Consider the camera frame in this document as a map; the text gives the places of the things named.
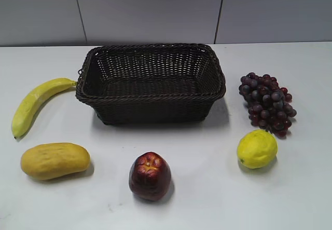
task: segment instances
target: white table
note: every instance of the white table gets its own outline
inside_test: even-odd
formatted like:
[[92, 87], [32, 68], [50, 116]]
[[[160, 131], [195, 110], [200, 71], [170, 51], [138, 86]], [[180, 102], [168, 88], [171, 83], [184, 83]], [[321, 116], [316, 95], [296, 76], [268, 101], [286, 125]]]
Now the white table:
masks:
[[[13, 139], [11, 120], [24, 96], [56, 77], [77, 79], [92, 47], [0, 48], [0, 229], [329, 229], [332, 203], [332, 43], [212, 45], [226, 77], [224, 100], [201, 124], [112, 127], [75, 93], [54, 97], [30, 132]], [[239, 140], [250, 125], [238, 94], [248, 72], [269, 73], [293, 95], [292, 134], [278, 140], [278, 161], [241, 169]], [[73, 142], [94, 171], [35, 182], [20, 169], [25, 150]], [[145, 204], [132, 196], [129, 169], [154, 151], [169, 163], [175, 190]]]

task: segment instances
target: basket rim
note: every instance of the basket rim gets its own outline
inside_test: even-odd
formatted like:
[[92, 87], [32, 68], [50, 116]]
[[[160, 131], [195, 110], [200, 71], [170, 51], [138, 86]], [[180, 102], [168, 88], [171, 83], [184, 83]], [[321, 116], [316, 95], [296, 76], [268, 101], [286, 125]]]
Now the basket rim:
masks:
[[[174, 47], [186, 47], [186, 48], [201, 48], [204, 51], [209, 52], [212, 58], [213, 66], [216, 68], [216, 72], [219, 78], [218, 89], [214, 92], [207, 93], [172, 93], [172, 94], [145, 94], [145, 95], [124, 95], [124, 96], [95, 96], [89, 95], [84, 92], [84, 83], [86, 74], [89, 72], [89, 66], [91, 58], [96, 52], [106, 50], [142, 50], [142, 49], [158, 49], [158, 48], [174, 48]], [[101, 104], [110, 102], [157, 102], [157, 101], [176, 101], [176, 100], [190, 100], [190, 101], [215, 101], [220, 99], [226, 93], [226, 81], [225, 76], [221, 70], [218, 57], [213, 49], [206, 44], [199, 43], [167, 43], [167, 44], [142, 44], [142, 45], [109, 45], [95, 47], [89, 50], [84, 60], [82, 68], [78, 71], [79, 77], [76, 86], [76, 98], [85, 104]]]

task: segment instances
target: gray wall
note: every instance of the gray wall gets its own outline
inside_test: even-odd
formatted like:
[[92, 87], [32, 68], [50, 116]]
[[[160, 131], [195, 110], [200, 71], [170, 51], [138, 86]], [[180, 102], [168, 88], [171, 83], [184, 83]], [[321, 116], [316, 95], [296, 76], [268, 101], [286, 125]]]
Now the gray wall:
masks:
[[0, 0], [0, 46], [332, 40], [332, 0], [220, 2]]

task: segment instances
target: apple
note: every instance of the apple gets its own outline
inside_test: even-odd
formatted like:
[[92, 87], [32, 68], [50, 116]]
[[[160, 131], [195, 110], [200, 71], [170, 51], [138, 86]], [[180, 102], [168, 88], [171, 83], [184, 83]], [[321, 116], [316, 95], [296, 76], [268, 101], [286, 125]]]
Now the apple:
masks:
[[138, 197], [157, 201], [168, 191], [171, 169], [167, 162], [154, 152], [139, 156], [129, 173], [129, 188]]

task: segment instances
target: yellow mango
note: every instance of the yellow mango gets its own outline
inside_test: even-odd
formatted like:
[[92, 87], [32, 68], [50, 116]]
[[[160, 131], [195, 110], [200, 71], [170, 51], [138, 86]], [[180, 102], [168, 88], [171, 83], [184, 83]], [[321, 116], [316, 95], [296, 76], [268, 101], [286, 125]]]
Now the yellow mango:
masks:
[[38, 180], [49, 180], [66, 174], [85, 171], [90, 155], [73, 143], [47, 143], [35, 146], [21, 157], [21, 169]]

